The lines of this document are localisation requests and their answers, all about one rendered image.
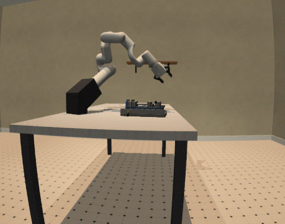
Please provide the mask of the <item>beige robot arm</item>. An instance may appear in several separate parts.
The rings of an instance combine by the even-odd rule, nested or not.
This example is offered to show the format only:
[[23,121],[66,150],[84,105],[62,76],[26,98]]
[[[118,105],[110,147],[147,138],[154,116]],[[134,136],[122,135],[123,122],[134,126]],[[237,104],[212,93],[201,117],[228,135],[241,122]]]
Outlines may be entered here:
[[101,54],[96,56],[96,64],[98,72],[93,78],[95,79],[98,87],[100,87],[109,77],[115,74],[116,67],[114,65],[105,65],[103,63],[112,62],[112,53],[110,49],[110,43],[121,43],[128,51],[128,56],[131,62],[136,67],[141,67],[145,63],[149,65],[149,68],[154,67],[158,61],[147,50],[141,54],[137,59],[133,55],[133,48],[135,43],[124,33],[105,32],[101,34]]

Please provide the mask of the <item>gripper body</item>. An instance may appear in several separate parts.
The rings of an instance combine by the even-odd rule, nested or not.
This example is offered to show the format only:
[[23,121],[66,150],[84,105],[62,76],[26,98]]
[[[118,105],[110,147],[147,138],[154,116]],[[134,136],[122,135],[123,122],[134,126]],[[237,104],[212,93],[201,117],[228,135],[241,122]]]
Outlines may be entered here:
[[161,64],[160,62],[158,62],[156,65],[154,65],[154,67],[151,68],[151,70],[153,71],[154,75],[159,78],[161,77],[163,74],[166,73],[166,68],[164,68],[164,65]]

